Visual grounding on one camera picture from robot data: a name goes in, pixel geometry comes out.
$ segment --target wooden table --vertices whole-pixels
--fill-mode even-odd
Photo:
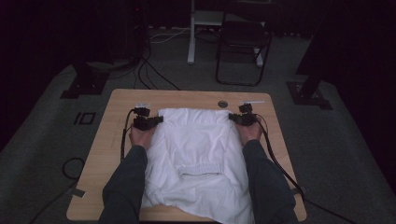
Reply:
[[[271,97],[266,93],[114,90],[78,181],[77,189],[85,191],[85,195],[83,198],[73,196],[67,210],[67,217],[71,220],[99,219],[104,208],[102,189],[120,164],[122,129],[130,109],[138,104],[149,105],[150,116],[152,117],[162,108],[222,109],[218,106],[219,101],[226,101],[228,107],[225,109],[234,113],[239,113],[238,106],[245,101],[252,103],[253,113],[262,115],[267,122],[269,138],[278,162],[295,179]],[[264,138],[262,138],[261,142],[265,147]],[[126,141],[125,155],[130,147],[131,143]],[[302,221],[306,219],[304,204],[300,195],[295,195],[295,199],[297,204],[294,211],[297,218]],[[163,205],[142,208],[140,220],[211,221],[209,218],[193,216],[176,207]]]

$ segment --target table leg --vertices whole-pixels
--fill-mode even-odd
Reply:
[[[191,0],[191,25],[190,25],[190,46],[189,46],[189,56],[187,58],[188,64],[194,63],[195,55],[195,0]]]

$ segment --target chair leg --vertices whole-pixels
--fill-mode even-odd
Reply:
[[[265,68],[265,65],[267,64],[268,53],[270,52],[271,41],[272,41],[272,36],[270,35],[270,37],[268,39],[267,46],[265,47],[264,58],[262,59],[262,70],[260,71],[259,80],[257,80],[257,82],[254,84],[254,86],[256,86],[257,84],[259,84],[262,81],[262,75],[264,74],[264,68]]]
[[[216,53],[216,59],[218,60],[216,63],[216,81],[218,83],[223,83],[220,79],[219,79],[219,66],[220,66],[220,54],[221,54],[221,40],[218,43],[218,51]]]

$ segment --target gray carpet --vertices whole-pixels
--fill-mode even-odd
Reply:
[[[213,35],[204,32],[199,37],[213,39]],[[295,105],[290,97],[286,81],[306,79],[294,74],[308,44],[309,40],[300,37],[275,38],[263,81],[257,87],[216,83],[216,45],[207,41],[197,41],[195,64],[188,65],[187,35],[152,44],[148,61],[183,91],[269,93],[297,181],[308,188],[306,198],[357,223],[396,223],[395,195],[380,173],[337,89],[325,82],[319,86],[333,110]],[[143,67],[142,78],[149,84],[145,71]],[[148,73],[158,89],[174,89],[150,68]],[[241,75],[249,78],[258,73],[254,66],[244,67]],[[45,204],[73,183],[63,175],[62,166],[74,157],[87,158],[113,90],[145,89],[139,80],[135,82],[137,69],[119,71],[110,75],[102,95],[61,100],[62,92],[69,88],[75,75],[69,66],[52,80],[30,116],[0,154],[0,223],[28,223]],[[75,124],[78,113],[96,113],[96,116],[91,125]],[[80,169],[77,161],[68,163],[65,168],[70,175],[78,175]],[[67,195],[60,197],[36,223],[95,223],[67,220],[70,200]],[[309,203],[305,207],[308,217],[303,223],[346,223]]]

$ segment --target hand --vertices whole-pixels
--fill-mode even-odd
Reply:
[[[131,132],[129,133],[129,139],[131,139],[132,146],[141,146],[145,150],[149,149],[151,145],[151,138],[157,127],[153,127],[147,131],[141,131],[131,125]]]
[[[262,137],[262,127],[258,122],[254,122],[250,126],[243,126],[235,123],[236,130],[238,130],[239,137],[241,138],[242,146],[244,146],[250,140],[260,140]]]

